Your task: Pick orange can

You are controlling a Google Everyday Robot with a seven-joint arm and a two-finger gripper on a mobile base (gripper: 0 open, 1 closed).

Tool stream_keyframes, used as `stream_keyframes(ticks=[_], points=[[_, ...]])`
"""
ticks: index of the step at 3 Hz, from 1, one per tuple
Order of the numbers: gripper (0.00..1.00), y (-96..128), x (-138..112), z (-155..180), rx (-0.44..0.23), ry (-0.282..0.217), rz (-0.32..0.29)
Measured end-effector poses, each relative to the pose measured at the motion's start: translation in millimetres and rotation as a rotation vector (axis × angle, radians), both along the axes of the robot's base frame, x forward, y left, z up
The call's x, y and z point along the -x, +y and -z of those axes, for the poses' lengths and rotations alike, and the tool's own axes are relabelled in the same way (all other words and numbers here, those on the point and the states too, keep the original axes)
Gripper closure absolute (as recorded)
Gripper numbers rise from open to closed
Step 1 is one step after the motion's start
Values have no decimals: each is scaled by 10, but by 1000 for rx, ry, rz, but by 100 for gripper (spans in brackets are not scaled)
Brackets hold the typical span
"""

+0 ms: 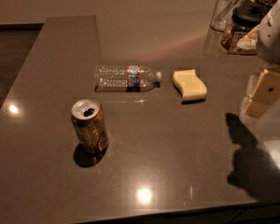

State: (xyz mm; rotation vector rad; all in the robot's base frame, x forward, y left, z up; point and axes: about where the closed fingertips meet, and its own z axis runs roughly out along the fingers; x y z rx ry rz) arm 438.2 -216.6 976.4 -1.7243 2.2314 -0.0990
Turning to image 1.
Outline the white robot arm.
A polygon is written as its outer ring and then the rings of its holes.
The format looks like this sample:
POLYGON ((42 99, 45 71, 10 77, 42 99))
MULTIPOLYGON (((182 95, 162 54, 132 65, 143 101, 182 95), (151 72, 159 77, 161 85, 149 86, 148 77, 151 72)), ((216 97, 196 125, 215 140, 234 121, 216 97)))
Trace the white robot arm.
POLYGON ((280 0, 253 32, 257 34, 257 54, 265 65, 248 80, 241 114, 256 120, 280 98, 280 0))

